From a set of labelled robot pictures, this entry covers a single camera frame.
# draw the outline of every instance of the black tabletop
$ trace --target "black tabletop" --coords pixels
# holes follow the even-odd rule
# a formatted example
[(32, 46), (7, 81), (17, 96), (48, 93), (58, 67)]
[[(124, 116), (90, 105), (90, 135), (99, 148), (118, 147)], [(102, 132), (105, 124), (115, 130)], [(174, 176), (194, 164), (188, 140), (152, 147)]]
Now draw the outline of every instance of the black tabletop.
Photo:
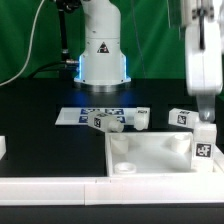
[[(56, 126), (62, 107), (150, 107), (145, 131), (186, 131), (168, 125), (173, 108), (197, 110), (185, 80), (134, 80), (126, 90), (92, 93), (58, 79), (19, 80), (0, 88), (0, 135), (7, 153), (0, 177), (106, 176), (104, 133), (88, 126)], [(217, 99), (217, 145), (224, 149), (224, 102)], [(125, 131), (136, 131), (133, 127)]]
[[(55, 126), (62, 107), (150, 107), (145, 131), (186, 131), (168, 125), (173, 108), (196, 111), (185, 80), (133, 80), (113, 93), (91, 93), (58, 79), (18, 80), (0, 88), (0, 135), (7, 154), (0, 177), (106, 176), (104, 133)], [(217, 145), (224, 151), (224, 102), (217, 98)], [(131, 126), (125, 131), (134, 132)], [(222, 223), (223, 204), (0, 207), (1, 223)]]

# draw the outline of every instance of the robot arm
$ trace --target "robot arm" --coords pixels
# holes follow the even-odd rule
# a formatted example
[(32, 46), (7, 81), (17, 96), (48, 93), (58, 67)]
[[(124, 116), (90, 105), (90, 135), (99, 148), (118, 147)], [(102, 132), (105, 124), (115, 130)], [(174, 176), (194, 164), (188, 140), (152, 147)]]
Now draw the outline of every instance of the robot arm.
[[(60, 10), (73, 12), (80, 5), (85, 15), (85, 51), (79, 58), (76, 86), (109, 92), (131, 79), (126, 74), (126, 57), (120, 50), (120, 11), (109, 0), (54, 0)], [(67, 47), (66, 37), (62, 41)]]
[(186, 26), (185, 59), (189, 95), (196, 96), (200, 119), (215, 120), (215, 96), (222, 91), (222, 46), (218, 21), (222, 1), (182, 0)]

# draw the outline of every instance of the white cube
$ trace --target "white cube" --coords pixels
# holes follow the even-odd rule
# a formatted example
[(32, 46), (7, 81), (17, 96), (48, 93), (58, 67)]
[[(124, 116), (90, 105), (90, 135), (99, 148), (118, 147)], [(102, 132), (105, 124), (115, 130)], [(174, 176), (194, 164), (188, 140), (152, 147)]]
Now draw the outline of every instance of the white cube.
[(194, 141), (216, 143), (217, 128), (215, 124), (197, 123), (194, 128)]
[(169, 112), (169, 124), (172, 125), (194, 129), (195, 124), (199, 121), (200, 119), (198, 112), (176, 108)]
[(138, 131), (148, 129), (149, 117), (150, 117), (149, 107), (137, 107), (134, 115), (134, 128), (136, 128)]

